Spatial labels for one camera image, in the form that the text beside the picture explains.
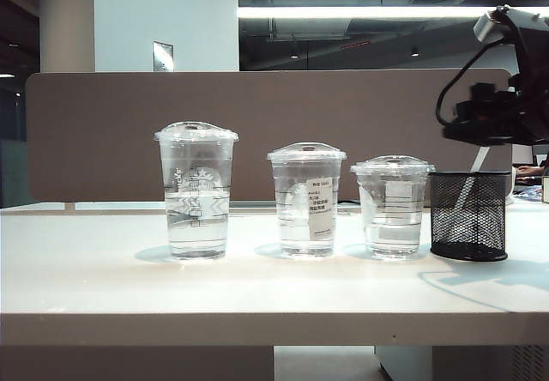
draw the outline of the white desk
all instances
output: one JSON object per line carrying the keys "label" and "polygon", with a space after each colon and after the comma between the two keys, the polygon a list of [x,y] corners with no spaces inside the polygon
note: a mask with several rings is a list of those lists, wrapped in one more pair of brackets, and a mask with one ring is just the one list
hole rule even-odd
{"label": "white desk", "polygon": [[226,257],[173,262],[158,209],[2,212],[3,344],[480,345],[549,340],[549,205],[508,207],[507,252],[380,262],[358,214],[335,255],[280,256],[274,214],[233,214]]}

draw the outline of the fluorescent light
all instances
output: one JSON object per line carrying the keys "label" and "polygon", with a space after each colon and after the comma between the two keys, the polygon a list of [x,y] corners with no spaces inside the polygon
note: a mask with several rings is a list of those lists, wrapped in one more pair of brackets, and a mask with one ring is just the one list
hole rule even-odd
{"label": "fluorescent light", "polygon": [[[240,7],[238,17],[244,19],[430,19],[478,18],[494,6],[336,6],[336,7]],[[549,16],[549,7],[515,8]]]}

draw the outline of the black mesh pen holder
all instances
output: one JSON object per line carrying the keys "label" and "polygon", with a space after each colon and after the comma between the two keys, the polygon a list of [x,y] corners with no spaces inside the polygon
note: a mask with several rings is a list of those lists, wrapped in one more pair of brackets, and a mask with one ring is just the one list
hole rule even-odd
{"label": "black mesh pen holder", "polygon": [[432,172],[431,252],[467,261],[505,253],[505,182],[509,172]]}

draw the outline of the printed label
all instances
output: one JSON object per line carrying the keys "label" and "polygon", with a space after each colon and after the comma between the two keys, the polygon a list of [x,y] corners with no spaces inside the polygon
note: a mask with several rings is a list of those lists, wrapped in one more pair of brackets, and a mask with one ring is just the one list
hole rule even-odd
{"label": "printed label", "polygon": [[409,181],[387,181],[385,186],[385,196],[387,198],[412,199],[412,183]]}
{"label": "printed label", "polygon": [[326,239],[334,231],[333,191],[332,178],[307,180],[311,240]]}

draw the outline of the small plastic cup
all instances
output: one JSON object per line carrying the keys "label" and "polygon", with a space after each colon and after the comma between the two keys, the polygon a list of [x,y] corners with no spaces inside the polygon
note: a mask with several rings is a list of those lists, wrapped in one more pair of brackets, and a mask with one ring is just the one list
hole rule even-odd
{"label": "small plastic cup", "polygon": [[204,122],[177,122],[160,143],[168,239],[182,259],[225,255],[232,145],[238,135]]}
{"label": "small plastic cup", "polygon": [[283,254],[333,253],[337,190],[346,157],[339,149],[317,142],[294,143],[267,155],[273,165]]}
{"label": "small plastic cup", "polygon": [[419,249],[427,162],[387,155],[351,166],[357,174],[365,242],[374,257],[407,258]]}

